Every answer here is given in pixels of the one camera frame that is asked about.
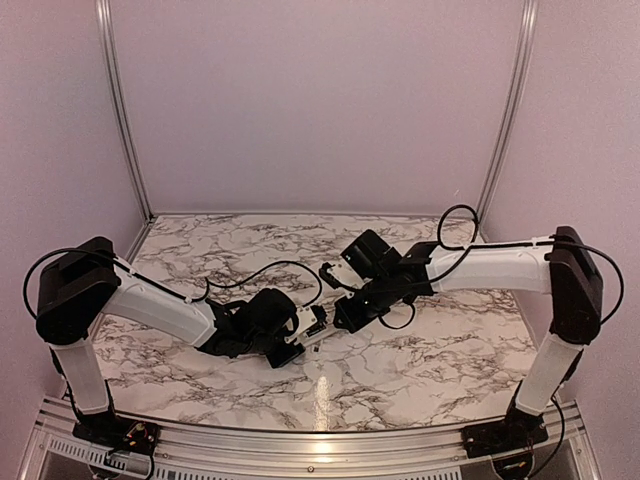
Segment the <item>white remote control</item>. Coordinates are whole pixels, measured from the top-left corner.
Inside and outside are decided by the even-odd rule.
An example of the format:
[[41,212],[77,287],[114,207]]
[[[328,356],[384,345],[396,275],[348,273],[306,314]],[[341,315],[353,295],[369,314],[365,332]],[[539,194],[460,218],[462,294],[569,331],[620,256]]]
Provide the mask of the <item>white remote control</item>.
[[322,326],[314,326],[307,331],[305,331],[302,336],[300,343],[305,347],[309,348],[312,345],[336,334],[339,333],[340,330],[337,329],[333,324],[328,323]]

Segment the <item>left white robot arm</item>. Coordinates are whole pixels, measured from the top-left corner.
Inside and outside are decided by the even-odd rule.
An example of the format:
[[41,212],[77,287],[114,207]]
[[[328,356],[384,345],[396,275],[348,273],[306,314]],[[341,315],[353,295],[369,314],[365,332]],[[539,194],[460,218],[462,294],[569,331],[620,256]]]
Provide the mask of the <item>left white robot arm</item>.
[[123,317],[211,356],[264,355],[274,368],[303,352],[299,337],[315,322],[309,308],[273,288],[227,304],[180,294],[134,270],[104,237],[44,255],[25,276],[34,274],[38,301],[26,309],[66,381],[78,423],[106,445],[119,444],[127,430],[89,338],[98,317]]

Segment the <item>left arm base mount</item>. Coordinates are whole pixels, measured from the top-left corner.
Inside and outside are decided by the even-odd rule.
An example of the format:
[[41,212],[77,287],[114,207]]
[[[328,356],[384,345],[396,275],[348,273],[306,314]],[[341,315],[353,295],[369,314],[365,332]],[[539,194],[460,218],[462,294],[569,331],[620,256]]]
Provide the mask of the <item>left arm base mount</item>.
[[150,456],[155,452],[159,432],[156,423],[118,417],[114,422],[102,425],[76,423],[72,434],[75,438],[109,447],[113,452]]

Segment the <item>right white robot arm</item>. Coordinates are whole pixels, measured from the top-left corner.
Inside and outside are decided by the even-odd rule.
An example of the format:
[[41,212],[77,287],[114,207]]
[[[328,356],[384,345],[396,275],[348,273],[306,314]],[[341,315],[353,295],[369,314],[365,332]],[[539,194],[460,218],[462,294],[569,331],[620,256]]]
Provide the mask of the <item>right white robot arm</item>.
[[568,226],[550,237],[510,244],[445,247],[419,242],[400,254],[367,230],[341,254],[361,285],[349,285],[337,266],[325,263],[321,278],[348,297],[335,304],[334,324],[355,333],[389,313],[399,302],[457,290],[515,290],[552,298],[552,320],[529,373],[521,382],[495,438],[515,448],[534,431],[551,397],[582,351],[600,333],[603,279],[592,250]]

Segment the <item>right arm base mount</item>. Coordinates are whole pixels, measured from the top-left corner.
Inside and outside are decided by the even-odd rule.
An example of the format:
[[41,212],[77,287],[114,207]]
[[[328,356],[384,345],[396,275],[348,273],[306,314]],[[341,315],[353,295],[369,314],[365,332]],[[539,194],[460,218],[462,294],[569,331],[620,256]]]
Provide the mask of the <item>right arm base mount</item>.
[[461,435],[469,458],[526,449],[549,438],[543,418],[528,414],[466,426],[462,428]]

